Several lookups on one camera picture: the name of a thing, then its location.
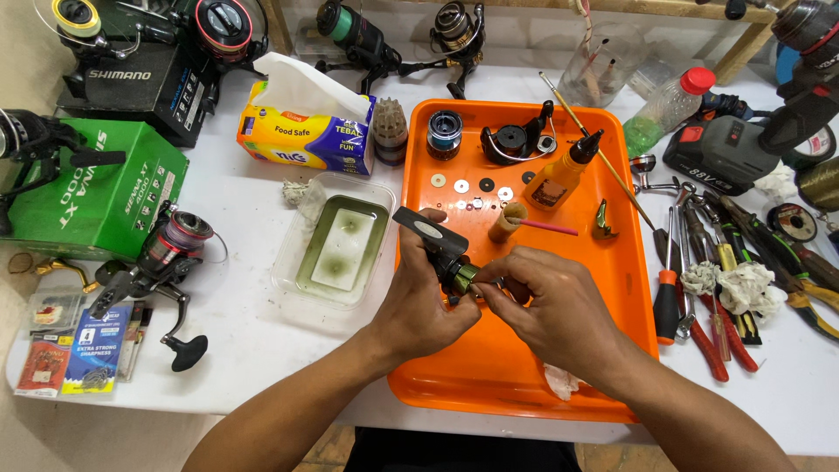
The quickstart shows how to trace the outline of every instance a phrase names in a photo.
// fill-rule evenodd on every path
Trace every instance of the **orange bottle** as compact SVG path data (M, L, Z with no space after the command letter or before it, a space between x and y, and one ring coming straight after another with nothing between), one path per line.
M553 212L580 185L580 174L597 154L603 130L580 139L558 160L539 171L524 188L524 198L539 210Z

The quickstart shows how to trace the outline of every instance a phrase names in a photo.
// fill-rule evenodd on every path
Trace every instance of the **plastic bottle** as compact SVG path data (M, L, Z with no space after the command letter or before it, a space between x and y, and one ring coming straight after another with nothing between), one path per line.
M643 108L623 124L630 158L649 151L679 123L696 113L702 95L717 78L704 67L694 67L655 89Z
M580 185L580 174L597 154L603 130L580 139L558 160L539 171L524 188L524 198L539 210L556 211Z

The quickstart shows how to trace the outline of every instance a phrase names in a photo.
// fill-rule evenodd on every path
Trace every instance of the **power drill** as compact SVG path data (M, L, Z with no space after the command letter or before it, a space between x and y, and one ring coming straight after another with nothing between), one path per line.
M816 134L839 113L839 12L818 0L798 0L776 12L772 32L801 53L792 81L778 87L784 106L761 127L726 116L677 131L664 162L726 195L742 195L778 165L780 156Z

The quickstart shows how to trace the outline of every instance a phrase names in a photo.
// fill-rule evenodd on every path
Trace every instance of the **screwdriver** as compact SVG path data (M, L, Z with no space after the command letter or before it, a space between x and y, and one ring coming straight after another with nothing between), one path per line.
M673 207L670 207L670 228L667 234L673 233ZM676 328L679 326L679 302L676 299L676 273L670 269L673 254L673 239L667 238L667 260L664 270L659 272L659 293L653 304L653 319L655 320L655 336L659 344L670 346L674 342Z

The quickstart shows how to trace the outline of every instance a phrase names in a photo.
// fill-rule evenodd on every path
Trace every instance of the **pliers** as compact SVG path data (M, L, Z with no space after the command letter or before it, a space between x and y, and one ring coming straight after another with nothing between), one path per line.
M819 316L808 297L813 296L822 300L839 312L839 293L806 280L805 278L810 274L802 265L799 256L779 234L774 233L766 224L758 220L757 216L743 210L730 197L722 196L720 202L734 222L743 230L746 238L758 250L767 269L775 273L774 284L787 292L787 304L793 307L795 312L819 334L839 343L839 331ZM805 256L805 260L810 258L809 254Z

